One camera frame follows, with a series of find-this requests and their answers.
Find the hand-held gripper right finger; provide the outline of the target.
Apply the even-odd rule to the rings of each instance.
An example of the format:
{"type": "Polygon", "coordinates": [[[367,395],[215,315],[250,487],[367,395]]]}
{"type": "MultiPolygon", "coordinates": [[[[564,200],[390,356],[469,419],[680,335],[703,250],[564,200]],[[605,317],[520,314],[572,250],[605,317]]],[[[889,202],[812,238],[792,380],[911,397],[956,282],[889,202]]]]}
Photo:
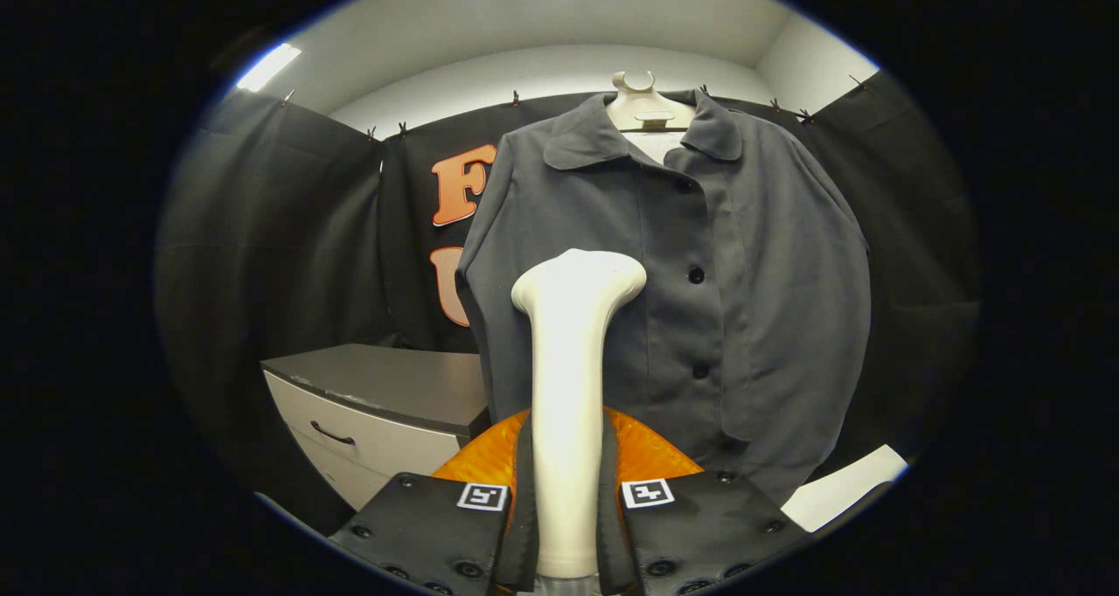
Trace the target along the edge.
{"type": "Polygon", "coordinates": [[[809,533],[744,475],[700,469],[615,409],[605,408],[603,431],[603,592],[717,592],[809,543],[809,533]]]}

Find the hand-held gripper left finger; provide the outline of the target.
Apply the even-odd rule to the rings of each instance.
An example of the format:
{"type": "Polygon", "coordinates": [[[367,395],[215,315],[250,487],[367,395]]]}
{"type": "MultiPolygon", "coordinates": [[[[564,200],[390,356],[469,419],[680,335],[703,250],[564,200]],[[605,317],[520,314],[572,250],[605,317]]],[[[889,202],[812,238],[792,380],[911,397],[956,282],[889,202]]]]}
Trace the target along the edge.
{"type": "Polygon", "coordinates": [[[331,542],[408,592],[528,592],[536,571],[532,477],[532,414],[520,411],[431,475],[391,477],[331,542]]]}

